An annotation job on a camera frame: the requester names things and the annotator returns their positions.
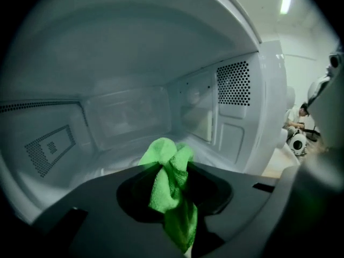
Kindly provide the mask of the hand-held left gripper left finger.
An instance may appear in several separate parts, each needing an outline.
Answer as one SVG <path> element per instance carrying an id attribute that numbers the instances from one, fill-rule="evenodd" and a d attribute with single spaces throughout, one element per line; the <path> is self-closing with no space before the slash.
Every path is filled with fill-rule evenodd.
<path id="1" fill-rule="evenodd" d="M 158 164 L 87 181 L 33 223 L 60 258 L 185 258 L 148 206 Z"/>

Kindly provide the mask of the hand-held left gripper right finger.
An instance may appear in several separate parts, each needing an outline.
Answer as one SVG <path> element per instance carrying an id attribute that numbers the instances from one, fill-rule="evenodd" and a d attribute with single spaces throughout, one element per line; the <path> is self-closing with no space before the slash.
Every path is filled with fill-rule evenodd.
<path id="1" fill-rule="evenodd" d="M 191 258 L 211 253 L 235 237 L 271 196 L 276 178 L 188 163 L 189 197 L 198 222 Z"/>

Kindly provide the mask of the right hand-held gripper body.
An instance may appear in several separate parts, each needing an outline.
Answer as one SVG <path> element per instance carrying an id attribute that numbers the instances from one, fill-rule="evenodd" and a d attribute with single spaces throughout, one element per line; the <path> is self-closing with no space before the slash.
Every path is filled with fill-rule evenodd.
<path id="1" fill-rule="evenodd" d="M 344 52 L 330 54 L 325 75 L 311 84 L 308 111 L 325 144 L 344 144 Z"/>

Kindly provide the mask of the green cloth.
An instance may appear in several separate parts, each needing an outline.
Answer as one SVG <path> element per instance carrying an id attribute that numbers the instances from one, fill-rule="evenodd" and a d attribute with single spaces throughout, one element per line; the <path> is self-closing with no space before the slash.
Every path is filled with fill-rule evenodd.
<path id="1" fill-rule="evenodd" d="M 188 144 L 159 138 L 150 144 L 139 162 L 162 166 L 155 176 L 148 206 L 163 214 L 164 231 L 182 253 L 194 244 L 198 223 L 197 206 L 187 196 L 187 166 L 193 158 L 194 152 Z"/>

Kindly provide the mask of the white microwave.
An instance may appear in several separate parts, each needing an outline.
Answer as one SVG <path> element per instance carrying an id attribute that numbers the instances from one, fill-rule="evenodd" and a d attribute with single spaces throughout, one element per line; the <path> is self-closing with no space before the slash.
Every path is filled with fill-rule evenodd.
<path id="1" fill-rule="evenodd" d="M 80 184 L 136 166 L 155 139 L 261 175 L 286 73 L 237 0 L 25 0 L 0 6 L 0 184 L 30 224 Z"/>

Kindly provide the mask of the white round device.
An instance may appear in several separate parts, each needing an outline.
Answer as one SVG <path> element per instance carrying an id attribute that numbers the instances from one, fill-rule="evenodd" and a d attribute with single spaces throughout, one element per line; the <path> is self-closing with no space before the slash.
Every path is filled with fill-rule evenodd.
<path id="1" fill-rule="evenodd" d="M 306 147 L 306 136 L 304 134 L 295 133 L 286 142 L 295 156 L 304 154 L 304 149 Z"/>

